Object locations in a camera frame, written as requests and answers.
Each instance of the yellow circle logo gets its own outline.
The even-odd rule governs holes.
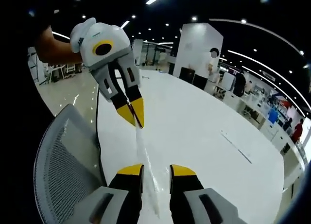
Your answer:
[[[113,43],[111,41],[101,41],[93,47],[95,55],[106,55],[112,49]]]

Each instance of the red shirt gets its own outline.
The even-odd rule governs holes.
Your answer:
[[[300,138],[301,134],[302,134],[302,124],[299,123],[299,124],[296,125],[295,132],[292,135],[293,142],[297,142],[298,139]]]

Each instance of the desk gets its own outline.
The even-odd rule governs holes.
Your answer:
[[[169,210],[171,164],[194,170],[202,185],[235,205],[247,223],[273,223],[284,181],[283,157],[273,144],[237,112],[193,85],[156,71],[141,70],[140,74],[149,78],[141,79],[145,106],[141,134],[160,187],[160,220],[143,194],[138,223],[173,223]],[[119,169],[138,163],[136,129],[102,95],[97,126],[109,184]]]
[[[260,107],[257,105],[257,103],[258,102],[247,101],[243,98],[240,98],[240,105],[239,105],[237,112],[242,115],[242,111],[245,109],[246,106],[248,106],[252,110],[256,111],[259,114],[259,116],[256,118],[255,121],[259,124],[258,129],[260,130],[261,127],[265,124],[265,122],[268,119],[267,119],[267,114],[262,113],[262,111],[261,111]]]
[[[63,79],[65,79],[64,77],[64,72],[63,72],[63,68],[65,67],[66,65],[62,65],[62,66],[58,66],[58,67],[50,67],[49,70],[50,70],[50,78],[49,78],[49,82],[51,81],[52,79],[52,75],[53,75],[53,71],[56,71],[56,70],[59,70],[61,71],[61,74],[62,74],[62,77]]]
[[[276,141],[276,138],[283,138],[284,139],[284,144],[283,146],[276,146],[278,149],[278,151],[281,151],[283,149],[283,147],[285,146],[286,143],[289,144],[293,154],[296,156],[296,159],[297,159],[297,163],[300,165],[302,171],[305,170],[305,164],[303,162],[303,159],[300,155],[300,152],[298,151],[297,147],[295,146],[295,144],[293,143],[293,141],[291,140],[291,138],[289,137],[289,135],[283,130],[283,128],[281,126],[278,125],[277,122],[275,122],[274,124],[272,124],[269,120],[268,120],[268,117],[267,115],[263,114],[260,110],[260,108],[255,104],[255,103],[252,103],[252,102],[248,102],[244,99],[241,99],[240,98],[240,105],[239,105],[239,108],[237,110],[238,113],[241,113],[242,110],[244,109],[245,106],[249,106],[250,108],[252,108],[253,110],[257,111],[259,113],[259,115],[261,115],[261,121],[259,122],[259,126],[258,126],[258,129],[260,131],[263,131],[261,129],[261,127],[263,125],[271,125],[273,126],[273,135],[271,136],[271,138],[267,137],[269,140],[271,140],[272,142],[275,142]]]

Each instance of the black ceiling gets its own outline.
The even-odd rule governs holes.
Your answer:
[[[82,15],[95,17],[97,21],[121,26],[126,20],[130,23],[124,28],[130,39],[132,35],[144,40],[155,39],[155,42],[176,41],[180,36],[179,29],[191,22],[192,16],[198,22],[209,22],[210,18],[232,20],[247,19],[249,23],[259,25],[275,32],[304,51],[301,56],[288,44],[277,37],[259,29],[229,22],[209,22],[224,36],[222,54],[232,65],[241,68],[244,65],[259,72],[269,70],[242,58],[228,53],[227,50],[252,57],[288,79],[311,103],[308,93],[309,69],[303,66],[311,59],[310,36],[310,3],[308,0],[158,0],[146,5],[148,0],[57,0],[55,9],[60,12],[54,15],[54,31],[69,35],[72,28],[82,22]],[[305,102],[283,80],[277,78],[278,85],[291,97],[297,97],[296,103],[306,107]]]

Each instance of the blue object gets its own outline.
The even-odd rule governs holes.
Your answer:
[[[278,118],[278,113],[277,111],[275,111],[274,109],[271,109],[270,113],[269,113],[269,118],[268,120],[271,122],[271,123],[275,123],[277,121],[277,118]]]

